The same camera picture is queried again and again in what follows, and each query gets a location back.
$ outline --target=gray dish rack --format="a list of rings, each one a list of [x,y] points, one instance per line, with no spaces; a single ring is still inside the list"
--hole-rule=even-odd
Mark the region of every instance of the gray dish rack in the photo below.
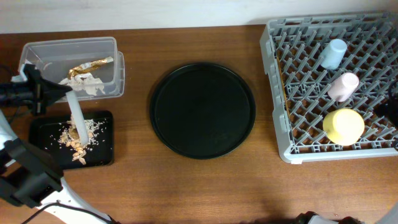
[[[260,39],[265,73],[271,84],[275,132],[283,161],[310,161],[398,156],[398,131],[373,112],[388,99],[389,85],[398,76],[396,15],[354,14],[273,19]],[[333,39],[348,50],[336,70],[320,66],[320,52]],[[345,102],[327,95],[330,83],[344,72],[360,79]],[[357,111],[365,131],[352,146],[331,142],[322,130],[325,115],[340,108]]]

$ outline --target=wooden table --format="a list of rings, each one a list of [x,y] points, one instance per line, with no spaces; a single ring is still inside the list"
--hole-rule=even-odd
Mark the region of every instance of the wooden table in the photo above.
[[[259,39],[264,26],[107,30],[0,35],[1,63],[17,68],[25,43],[113,36],[126,61],[120,98],[81,102],[83,111],[110,110],[115,125],[111,166],[70,170],[65,178],[87,202],[121,223],[239,223],[294,218],[315,211],[374,223],[398,201],[398,157],[291,165],[278,154],[272,98]],[[229,67],[256,99],[254,128],[227,156],[194,160],[167,149],[149,121],[149,99],[171,69],[190,62]],[[67,114],[66,103],[47,116]],[[27,139],[30,115],[12,124]],[[20,223],[36,209],[0,201],[1,223]],[[60,223],[48,213],[32,223]]]

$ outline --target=yellow cup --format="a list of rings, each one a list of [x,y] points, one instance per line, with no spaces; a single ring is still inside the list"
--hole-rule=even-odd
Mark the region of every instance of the yellow cup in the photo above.
[[[323,130],[332,142],[350,146],[361,137],[365,123],[359,113],[343,108],[326,115],[323,120]]]

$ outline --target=light blue cup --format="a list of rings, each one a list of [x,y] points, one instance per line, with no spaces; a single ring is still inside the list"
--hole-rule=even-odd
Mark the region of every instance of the light blue cup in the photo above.
[[[334,70],[338,68],[344,54],[347,51],[347,44],[343,40],[334,39],[332,40],[325,49],[323,49],[320,57],[323,56],[323,62],[321,66],[325,69]]]

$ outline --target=white backdrop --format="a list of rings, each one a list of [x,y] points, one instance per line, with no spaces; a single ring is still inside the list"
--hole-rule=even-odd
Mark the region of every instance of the white backdrop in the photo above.
[[[398,0],[0,0],[0,33],[265,24],[397,9]]]

